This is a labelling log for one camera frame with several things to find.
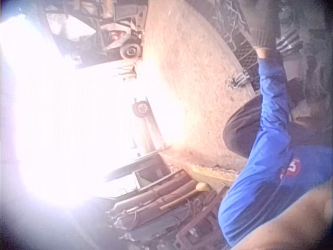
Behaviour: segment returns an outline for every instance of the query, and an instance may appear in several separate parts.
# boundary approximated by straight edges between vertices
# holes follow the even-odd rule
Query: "wheel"
[[[135,59],[141,56],[141,46],[131,40],[120,47],[120,55],[123,59]]]
[[[150,113],[149,103],[146,101],[140,101],[133,104],[133,112],[135,116],[144,118]]]

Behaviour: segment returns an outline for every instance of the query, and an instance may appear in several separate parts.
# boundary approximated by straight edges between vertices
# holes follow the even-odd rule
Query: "concrete floor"
[[[236,66],[208,26],[183,0],[150,1],[138,79],[171,154],[240,170],[246,161],[227,150],[222,130],[250,95],[227,88]]]

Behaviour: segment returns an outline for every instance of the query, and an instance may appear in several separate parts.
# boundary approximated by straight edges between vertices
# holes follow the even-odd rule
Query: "bright light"
[[[126,157],[130,119],[121,85],[68,70],[22,16],[0,32],[16,76],[15,145],[27,189],[67,207],[90,198]]]

